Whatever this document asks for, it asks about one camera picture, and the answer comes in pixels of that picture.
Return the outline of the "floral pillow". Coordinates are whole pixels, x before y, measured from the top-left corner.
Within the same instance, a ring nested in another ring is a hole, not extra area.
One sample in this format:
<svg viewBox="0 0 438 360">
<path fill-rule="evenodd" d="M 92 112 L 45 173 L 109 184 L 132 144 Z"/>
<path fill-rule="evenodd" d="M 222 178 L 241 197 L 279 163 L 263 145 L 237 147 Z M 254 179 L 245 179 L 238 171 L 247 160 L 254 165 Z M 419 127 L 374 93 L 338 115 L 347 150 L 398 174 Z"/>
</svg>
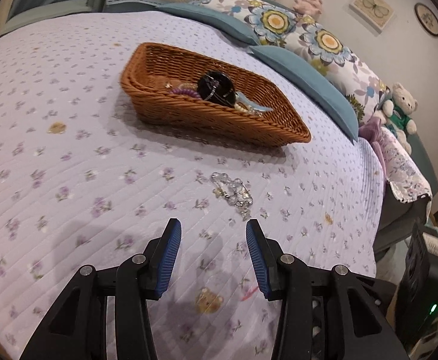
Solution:
<svg viewBox="0 0 438 360">
<path fill-rule="evenodd" d="M 350 102 L 360 124 L 368 122 L 389 90 L 358 55 L 311 16 L 301 18 L 284 44 Z"/>
<path fill-rule="evenodd" d="M 260 44 L 285 46 L 285 38 L 294 33 L 298 15 L 274 0 L 192 0 L 192 4 L 218 11 L 247 24 Z"/>
</svg>

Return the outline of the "teal pillow left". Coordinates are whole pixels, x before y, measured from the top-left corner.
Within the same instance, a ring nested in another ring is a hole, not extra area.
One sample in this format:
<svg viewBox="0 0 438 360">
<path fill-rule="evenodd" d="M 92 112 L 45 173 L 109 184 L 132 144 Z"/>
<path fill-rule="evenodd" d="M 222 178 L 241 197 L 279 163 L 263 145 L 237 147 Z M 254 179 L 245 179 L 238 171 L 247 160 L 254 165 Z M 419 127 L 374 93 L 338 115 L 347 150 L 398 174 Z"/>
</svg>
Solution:
<svg viewBox="0 0 438 360">
<path fill-rule="evenodd" d="M 160 5 L 156 8 L 158 11 L 168 13 L 173 16 L 191 19 L 202 24 L 207 24 L 233 39 L 245 43 L 249 46 L 259 46 L 260 40 L 255 35 L 250 26 L 241 22 L 239 19 L 227 16 L 216 10 L 195 6 L 185 2 L 173 2 Z"/>
</svg>

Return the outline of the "brown wicker basket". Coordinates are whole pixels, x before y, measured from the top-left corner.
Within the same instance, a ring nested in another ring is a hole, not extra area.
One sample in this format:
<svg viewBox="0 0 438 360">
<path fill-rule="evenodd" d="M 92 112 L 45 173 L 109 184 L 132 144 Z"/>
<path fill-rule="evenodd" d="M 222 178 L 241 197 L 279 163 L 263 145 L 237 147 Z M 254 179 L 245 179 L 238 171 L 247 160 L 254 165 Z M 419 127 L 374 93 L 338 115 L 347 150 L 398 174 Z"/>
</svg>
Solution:
<svg viewBox="0 0 438 360">
<path fill-rule="evenodd" d="M 121 87 L 139 119 L 262 147 L 308 143 L 311 133 L 270 80 L 193 51 L 141 44 Z"/>
</svg>

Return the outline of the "floral pillow left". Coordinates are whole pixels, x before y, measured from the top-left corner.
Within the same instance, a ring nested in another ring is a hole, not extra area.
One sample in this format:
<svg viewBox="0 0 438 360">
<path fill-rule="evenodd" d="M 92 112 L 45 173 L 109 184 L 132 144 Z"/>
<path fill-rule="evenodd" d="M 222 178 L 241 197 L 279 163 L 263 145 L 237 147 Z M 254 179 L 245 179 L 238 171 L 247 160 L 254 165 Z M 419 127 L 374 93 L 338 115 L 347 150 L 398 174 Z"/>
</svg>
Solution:
<svg viewBox="0 0 438 360">
<path fill-rule="evenodd" d="M 192 4 L 218 11 L 247 24 L 260 44 L 285 46 L 285 38 L 294 33 L 298 15 L 274 0 L 192 0 Z"/>
</svg>

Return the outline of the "pink plush toy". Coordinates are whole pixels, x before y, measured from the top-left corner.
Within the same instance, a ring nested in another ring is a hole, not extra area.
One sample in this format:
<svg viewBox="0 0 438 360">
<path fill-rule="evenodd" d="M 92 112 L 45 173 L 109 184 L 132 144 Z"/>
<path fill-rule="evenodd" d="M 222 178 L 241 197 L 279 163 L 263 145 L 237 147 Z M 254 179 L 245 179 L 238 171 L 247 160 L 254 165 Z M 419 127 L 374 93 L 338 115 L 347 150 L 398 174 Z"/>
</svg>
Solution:
<svg viewBox="0 0 438 360">
<path fill-rule="evenodd" d="M 322 0 L 295 0 L 293 9 L 300 15 L 308 15 L 318 20 L 322 13 Z"/>
</svg>

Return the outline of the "black wristwatch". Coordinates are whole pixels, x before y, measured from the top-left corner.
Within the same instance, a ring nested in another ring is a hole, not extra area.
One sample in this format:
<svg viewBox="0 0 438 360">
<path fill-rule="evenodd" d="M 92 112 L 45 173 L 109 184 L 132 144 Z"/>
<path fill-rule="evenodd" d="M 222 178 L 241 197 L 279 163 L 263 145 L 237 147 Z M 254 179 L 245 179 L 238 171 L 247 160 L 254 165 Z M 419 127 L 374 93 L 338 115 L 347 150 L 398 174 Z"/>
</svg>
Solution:
<svg viewBox="0 0 438 360">
<path fill-rule="evenodd" d="M 234 108 L 235 87 L 223 72 L 209 71 L 198 79 L 197 93 L 204 101 Z"/>
</svg>

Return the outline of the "teal pillow right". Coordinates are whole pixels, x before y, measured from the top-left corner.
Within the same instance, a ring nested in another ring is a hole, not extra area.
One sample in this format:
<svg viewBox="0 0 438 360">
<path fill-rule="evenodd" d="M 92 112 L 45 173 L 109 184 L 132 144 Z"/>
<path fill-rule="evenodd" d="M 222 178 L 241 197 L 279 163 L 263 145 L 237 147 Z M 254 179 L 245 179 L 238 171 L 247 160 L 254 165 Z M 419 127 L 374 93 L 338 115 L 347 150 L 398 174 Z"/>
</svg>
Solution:
<svg viewBox="0 0 438 360">
<path fill-rule="evenodd" d="M 359 138 L 359 122 L 352 105 L 303 58 L 277 46 L 250 46 L 250 53 L 310 97 L 350 141 Z"/>
</svg>

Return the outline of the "purple floral folded quilt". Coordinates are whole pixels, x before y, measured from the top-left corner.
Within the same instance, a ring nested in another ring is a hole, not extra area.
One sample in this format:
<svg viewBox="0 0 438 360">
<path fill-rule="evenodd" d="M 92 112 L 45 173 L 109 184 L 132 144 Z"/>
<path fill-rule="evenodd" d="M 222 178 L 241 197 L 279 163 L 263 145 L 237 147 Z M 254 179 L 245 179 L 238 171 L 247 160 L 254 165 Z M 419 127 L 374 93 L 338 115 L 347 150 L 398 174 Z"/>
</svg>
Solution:
<svg viewBox="0 0 438 360">
<path fill-rule="evenodd" d="M 373 148 L 381 164 L 384 181 L 397 201 L 414 203 L 421 199 L 432 200 L 429 181 L 392 132 L 381 125 L 378 117 L 373 116 L 359 127 L 359 137 Z"/>
</svg>

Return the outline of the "butterfly framed picture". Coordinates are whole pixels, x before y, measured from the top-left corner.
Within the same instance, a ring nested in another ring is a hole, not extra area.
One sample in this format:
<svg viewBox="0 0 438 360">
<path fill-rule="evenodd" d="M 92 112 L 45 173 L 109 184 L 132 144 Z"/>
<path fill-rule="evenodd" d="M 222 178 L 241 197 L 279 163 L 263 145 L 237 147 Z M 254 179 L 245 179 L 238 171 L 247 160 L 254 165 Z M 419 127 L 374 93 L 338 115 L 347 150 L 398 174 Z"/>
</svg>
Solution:
<svg viewBox="0 0 438 360">
<path fill-rule="evenodd" d="M 350 8 L 381 33 L 395 14 L 385 0 L 353 0 Z"/>
</svg>

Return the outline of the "round dark wall frame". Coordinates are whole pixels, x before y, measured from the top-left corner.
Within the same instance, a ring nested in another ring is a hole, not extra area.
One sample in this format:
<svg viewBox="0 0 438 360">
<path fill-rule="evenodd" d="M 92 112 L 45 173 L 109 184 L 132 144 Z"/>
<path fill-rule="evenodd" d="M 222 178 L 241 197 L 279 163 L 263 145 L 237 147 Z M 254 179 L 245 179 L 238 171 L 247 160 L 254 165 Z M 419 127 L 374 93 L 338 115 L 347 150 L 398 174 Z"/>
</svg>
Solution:
<svg viewBox="0 0 438 360">
<path fill-rule="evenodd" d="M 438 17 L 432 10 L 423 3 L 416 3 L 414 6 L 416 18 L 422 27 L 432 36 L 438 37 Z"/>
</svg>

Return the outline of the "floral pillow right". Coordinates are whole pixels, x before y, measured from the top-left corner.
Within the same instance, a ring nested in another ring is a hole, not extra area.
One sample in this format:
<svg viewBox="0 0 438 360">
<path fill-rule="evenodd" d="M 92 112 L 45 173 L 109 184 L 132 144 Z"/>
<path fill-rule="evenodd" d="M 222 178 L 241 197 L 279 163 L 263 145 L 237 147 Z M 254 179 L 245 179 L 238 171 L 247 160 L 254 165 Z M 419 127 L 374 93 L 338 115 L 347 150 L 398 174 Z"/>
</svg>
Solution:
<svg viewBox="0 0 438 360">
<path fill-rule="evenodd" d="M 368 122 L 389 90 L 358 55 L 311 16 L 301 18 L 284 44 L 350 102 L 360 124 Z"/>
</svg>

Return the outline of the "light blue hair clip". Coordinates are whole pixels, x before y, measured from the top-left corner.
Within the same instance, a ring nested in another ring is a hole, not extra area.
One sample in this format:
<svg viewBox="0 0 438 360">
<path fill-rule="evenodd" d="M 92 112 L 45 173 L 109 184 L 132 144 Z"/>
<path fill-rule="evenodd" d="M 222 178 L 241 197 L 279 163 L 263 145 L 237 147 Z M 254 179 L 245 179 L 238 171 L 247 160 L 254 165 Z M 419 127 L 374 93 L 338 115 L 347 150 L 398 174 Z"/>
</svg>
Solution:
<svg viewBox="0 0 438 360">
<path fill-rule="evenodd" d="M 237 111 L 248 114 L 250 116 L 262 116 L 264 113 L 273 111 L 273 108 L 261 106 L 256 102 L 252 102 L 242 92 L 237 92 L 235 94 L 234 108 Z"/>
</svg>

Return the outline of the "lavender floral bedspread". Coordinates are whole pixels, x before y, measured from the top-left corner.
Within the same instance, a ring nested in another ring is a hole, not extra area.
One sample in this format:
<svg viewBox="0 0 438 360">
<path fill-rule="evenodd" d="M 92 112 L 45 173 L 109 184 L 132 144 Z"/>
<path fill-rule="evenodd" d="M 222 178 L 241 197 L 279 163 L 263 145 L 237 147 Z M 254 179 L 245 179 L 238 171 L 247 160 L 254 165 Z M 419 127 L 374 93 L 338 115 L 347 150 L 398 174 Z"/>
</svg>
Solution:
<svg viewBox="0 0 438 360">
<path fill-rule="evenodd" d="M 273 82 L 311 131 L 259 150 L 140 123 L 121 88 L 135 49 L 192 50 Z M 268 359 L 280 306 L 257 287 L 246 224 L 212 175 L 306 264 L 374 276 L 382 169 L 274 70 L 206 25 L 149 11 L 49 19 L 0 38 L 0 344 L 17 359 L 76 270 L 113 267 L 181 221 L 168 290 L 150 303 L 160 359 Z"/>
</svg>

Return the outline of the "teal pillow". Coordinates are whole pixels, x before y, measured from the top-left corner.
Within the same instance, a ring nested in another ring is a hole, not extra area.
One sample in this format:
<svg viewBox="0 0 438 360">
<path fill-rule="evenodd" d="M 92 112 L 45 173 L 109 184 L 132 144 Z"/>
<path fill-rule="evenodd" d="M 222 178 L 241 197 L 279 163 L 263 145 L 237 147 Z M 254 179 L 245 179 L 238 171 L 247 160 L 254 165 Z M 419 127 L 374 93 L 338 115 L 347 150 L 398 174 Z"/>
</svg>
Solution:
<svg viewBox="0 0 438 360">
<path fill-rule="evenodd" d="M 260 40 L 255 35 L 250 26 L 241 22 L 239 19 L 227 16 L 216 10 L 195 6 L 185 2 L 173 2 L 160 5 L 156 8 L 158 11 L 168 13 L 173 16 L 191 19 L 202 24 L 207 24 L 233 39 L 245 43 L 249 46 L 259 46 Z"/>
<path fill-rule="evenodd" d="M 352 105 L 303 58 L 277 46 L 250 46 L 250 53 L 310 97 L 350 141 L 359 138 L 359 122 Z"/>
</svg>

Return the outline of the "white teddy bear plush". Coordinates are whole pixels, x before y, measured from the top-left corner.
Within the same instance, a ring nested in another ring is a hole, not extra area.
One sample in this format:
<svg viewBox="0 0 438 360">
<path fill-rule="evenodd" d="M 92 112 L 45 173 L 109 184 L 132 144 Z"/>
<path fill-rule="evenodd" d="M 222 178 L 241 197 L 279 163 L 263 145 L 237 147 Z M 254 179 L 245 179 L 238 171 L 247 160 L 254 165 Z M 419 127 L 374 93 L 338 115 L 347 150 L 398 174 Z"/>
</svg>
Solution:
<svg viewBox="0 0 438 360">
<path fill-rule="evenodd" d="M 383 96 L 374 112 L 374 116 L 390 130 L 409 155 L 412 153 L 412 147 L 407 139 L 417 131 L 411 115 L 417 108 L 417 100 L 402 84 L 396 82 L 390 93 Z"/>
</svg>

